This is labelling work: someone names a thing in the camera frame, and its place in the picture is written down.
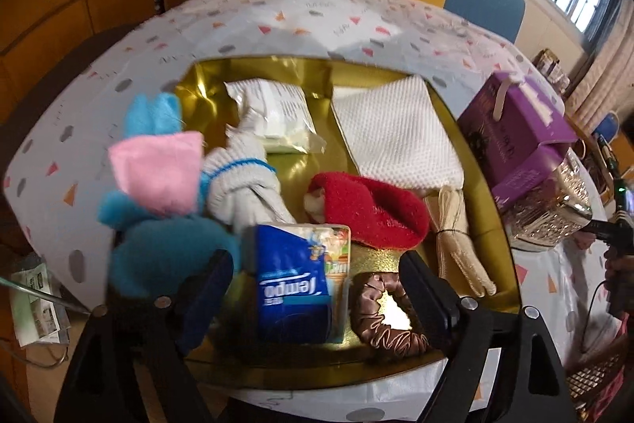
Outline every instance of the purple tissue box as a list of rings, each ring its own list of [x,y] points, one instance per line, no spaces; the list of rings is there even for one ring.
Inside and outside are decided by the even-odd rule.
[[[509,86],[496,122],[497,93],[509,75],[493,73],[458,119],[500,211],[544,181],[577,140],[530,77],[525,77],[524,86]]]

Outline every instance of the white knit glove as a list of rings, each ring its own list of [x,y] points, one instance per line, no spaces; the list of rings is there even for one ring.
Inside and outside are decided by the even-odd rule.
[[[205,157],[203,171],[212,177],[207,194],[209,212],[233,227],[241,239],[244,269],[255,273],[254,227],[295,222],[280,196],[275,170],[266,163],[264,147],[253,135],[233,134],[226,149],[217,147]]]

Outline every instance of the beige curtain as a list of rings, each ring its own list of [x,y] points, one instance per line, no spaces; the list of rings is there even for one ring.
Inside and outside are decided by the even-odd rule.
[[[595,61],[565,102],[565,111],[587,132],[627,97],[634,83],[634,1],[622,0],[614,28]]]

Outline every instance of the tablecloth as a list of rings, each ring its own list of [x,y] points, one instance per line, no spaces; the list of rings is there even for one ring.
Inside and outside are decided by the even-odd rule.
[[[107,149],[121,138],[131,99],[172,90],[201,59],[272,54],[421,74],[456,118],[494,70],[518,71],[534,77],[563,113],[562,101],[512,43],[420,1],[190,0],[139,25],[80,74],[36,123],[4,177],[4,193],[33,248],[81,302],[93,308],[104,300],[113,235],[96,214],[103,194],[115,187]],[[591,195],[598,200],[596,190]],[[514,251],[522,299],[543,312],[564,361],[584,322],[587,292],[603,274],[599,248],[577,255],[565,246],[537,255]],[[601,315],[605,306],[601,292],[590,325],[597,342],[616,333],[616,324],[611,332],[612,323]],[[490,352],[474,406],[486,403],[498,358]],[[438,362],[324,392],[245,390],[235,396],[334,421],[367,406],[386,419],[415,419],[443,367]],[[323,414],[312,412],[311,404]]]

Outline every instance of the silver bolt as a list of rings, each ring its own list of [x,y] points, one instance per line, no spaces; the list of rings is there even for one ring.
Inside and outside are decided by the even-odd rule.
[[[172,300],[167,296],[160,296],[154,300],[154,306],[157,309],[166,309],[170,305],[172,305]]]
[[[537,319],[538,317],[540,317],[540,311],[538,311],[538,309],[536,309],[535,307],[531,307],[531,306],[524,308],[524,314],[526,314],[526,317],[531,319]]]
[[[108,307],[106,305],[97,305],[93,309],[93,316],[96,318],[102,318],[108,313]]]
[[[460,304],[467,310],[476,310],[477,309],[477,301],[471,298],[470,296],[465,296],[460,300]]]

